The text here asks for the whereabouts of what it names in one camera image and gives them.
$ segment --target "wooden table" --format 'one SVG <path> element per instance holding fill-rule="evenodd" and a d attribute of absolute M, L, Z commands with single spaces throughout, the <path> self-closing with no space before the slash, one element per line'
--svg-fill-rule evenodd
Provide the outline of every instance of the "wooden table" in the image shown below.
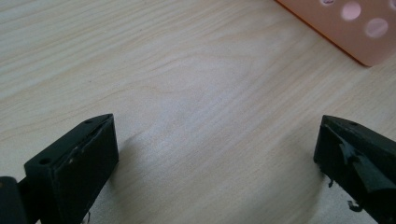
<path fill-rule="evenodd" d="M 113 113 L 105 223 L 375 223 L 313 163 L 321 116 L 396 139 L 396 57 L 364 67 L 275 1 L 0 2 L 0 170 Z"/>

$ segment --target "black object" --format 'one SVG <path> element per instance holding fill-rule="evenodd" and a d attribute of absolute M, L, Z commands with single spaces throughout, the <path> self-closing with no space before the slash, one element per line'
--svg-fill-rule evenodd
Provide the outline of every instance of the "black object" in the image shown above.
<path fill-rule="evenodd" d="M 346 119 L 323 116 L 314 161 L 378 223 L 396 223 L 396 143 Z"/>
<path fill-rule="evenodd" d="M 20 183 L 0 177 L 0 223 L 81 223 L 118 161 L 113 115 L 83 121 L 26 162 Z"/>

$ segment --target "pink object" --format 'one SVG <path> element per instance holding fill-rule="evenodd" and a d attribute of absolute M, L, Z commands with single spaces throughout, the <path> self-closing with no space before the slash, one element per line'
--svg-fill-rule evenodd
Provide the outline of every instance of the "pink object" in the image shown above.
<path fill-rule="evenodd" d="M 359 62 L 396 53 L 396 0 L 277 0 Z"/>

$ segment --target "table surface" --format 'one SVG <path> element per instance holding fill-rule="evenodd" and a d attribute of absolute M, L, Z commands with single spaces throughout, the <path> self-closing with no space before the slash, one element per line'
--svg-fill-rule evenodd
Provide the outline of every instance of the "table surface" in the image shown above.
<path fill-rule="evenodd" d="M 375 223 L 312 157 L 324 114 L 396 139 L 395 70 L 276 1 L 2 1 L 1 175 L 113 113 L 91 223 Z"/>

